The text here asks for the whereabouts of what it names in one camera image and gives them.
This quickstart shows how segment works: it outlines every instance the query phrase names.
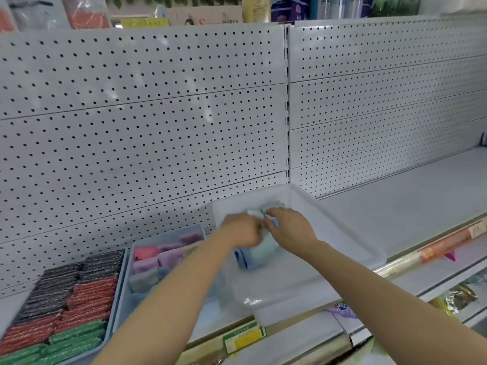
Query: light blue fabric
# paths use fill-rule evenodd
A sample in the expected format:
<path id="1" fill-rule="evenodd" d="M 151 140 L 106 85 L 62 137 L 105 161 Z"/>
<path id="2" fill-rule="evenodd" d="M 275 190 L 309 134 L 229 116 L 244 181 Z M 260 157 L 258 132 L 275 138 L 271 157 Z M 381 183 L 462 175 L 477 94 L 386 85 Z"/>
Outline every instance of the light blue fabric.
<path id="1" fill-rule="evenodd" d="M 273 207 L 286 207 L 282 202 L 272 202 L 263 205 L 260 210 L 248 210 L 247 214 L 256 216 L 260 219 L 268 217 L 274 221 L 277 227 L 279 224 L 277 220 L 270 215 L 266 215 L 265 211 Z M 233 254 L 240 269 L 251 270 L 267 263 L 274 253 L 280 248 L 279 244 L 274 240 L 272 234 L 267 228 L 260 228 L 260 235 L 262 242 L 252 248 L 236 248 Z"/>

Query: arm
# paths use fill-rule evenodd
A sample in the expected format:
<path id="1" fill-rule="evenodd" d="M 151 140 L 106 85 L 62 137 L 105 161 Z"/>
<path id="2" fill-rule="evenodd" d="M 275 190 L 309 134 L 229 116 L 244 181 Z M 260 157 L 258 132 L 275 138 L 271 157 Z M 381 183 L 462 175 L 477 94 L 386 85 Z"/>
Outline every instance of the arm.
<path id="1" fill-rule="evenodd" d="M 279 221 L 264 221 L 274 239 L 318 270 L 396 363 L 487 363 L 484 337 L 319 241 L 300 213 L 267 214 Z"/>
<path id="2" fill-rule="evenodd" d="M 234 247 L 259 244 L 259 225 L 257 218 L 246 214 L 225 218 L 129 316 L 93 364 L 174 364 L 227 255 Z"/>

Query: price tag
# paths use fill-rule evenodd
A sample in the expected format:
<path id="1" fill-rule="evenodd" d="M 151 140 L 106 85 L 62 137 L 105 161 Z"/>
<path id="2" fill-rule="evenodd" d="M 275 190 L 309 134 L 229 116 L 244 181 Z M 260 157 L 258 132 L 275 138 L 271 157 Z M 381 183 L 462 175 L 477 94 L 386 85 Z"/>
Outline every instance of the price tag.
<path id="1" fill-rule="evenodd" d="M 259 341 L 266 336 L 265 329 L 259 326 L 257 322 L 252 322 L 248 325 L 242 326 L 237 330 L 223 336 L 223 345 L 230 355 L 238 350 L 241 350 L 248 345 Z"/>
<path id="2" fill-rule="evenodd" d="M 169 19 L 167 18 L 122 18 L 120 24 L 124 28 L 150 28 L 150 27 L 168 27 Z"/>

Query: finger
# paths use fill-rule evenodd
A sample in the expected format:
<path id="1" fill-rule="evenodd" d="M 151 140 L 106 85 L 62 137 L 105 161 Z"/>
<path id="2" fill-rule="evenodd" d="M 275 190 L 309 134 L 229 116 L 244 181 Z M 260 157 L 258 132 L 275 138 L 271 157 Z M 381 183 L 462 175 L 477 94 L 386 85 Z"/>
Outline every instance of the finger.
<path id="1" fill-rule="evenodd" d="M 271 219 L 265 218 L 262 220 L 262 223 L 271 232 L 272 235 L 277 233 L 277 227 L 276 227 L 276 224 L 274 223 L 274 221 L 272 221 Z"/>
<path id="2" fill-rule="evenodd" d="M 271 215 L 279 219 L 279 216 L 282 216 L 284 213 L 284 208 L 282 207 L 271 207 L 270 209 L 265 210 L 267 215 Z"/>

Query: white pegboard panel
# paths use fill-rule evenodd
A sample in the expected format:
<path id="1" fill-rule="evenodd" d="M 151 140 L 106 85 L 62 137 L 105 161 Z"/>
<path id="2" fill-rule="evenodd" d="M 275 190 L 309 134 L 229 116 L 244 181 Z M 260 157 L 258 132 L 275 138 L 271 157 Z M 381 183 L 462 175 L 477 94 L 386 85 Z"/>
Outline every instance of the white pegboard panel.
<path id="1" fill-rule="evenodd" d="M 487 55 L 291 83 L 290 128 L 301 128 L 485 88 Z"/>
<path id="2" fill-rule="evenodd" d="M 289 79 L 299 82 L 484 55 L 487 18 L 333 21 L 289 27 L 288 37 Z"/>
<path id="3" fill-rule="evenodd" d="M 285 84 L 0 121 L 0 241 L 288 169 Z"/>
<path id="4" fill-rule="evenodd" d="M 285 82 L 283 26 L 0 34 L 0 119 Z"/>
<path id="5" fill-rule="evenodd" d="M 472 148 L 486 127 L 478 119 L 304 165 L 291 169 L 291 183 L 324 196 Z"/>
<path id="6" fill-rule="evenodd" d="M 485 102 L 484 89 L 293 129 L 291 168 L 485 117 Z"/>
<path id="7" fill-rule="evenodd" d="M 92 253 L 195 223 L 211 227 L 215 225 L 213 200 L 288 181 L 287 171 L 283 171 L 0 244 L 0 297 L 1 289 L 10 294 L 12 287 L 26 286 L 45 269 Z"/>

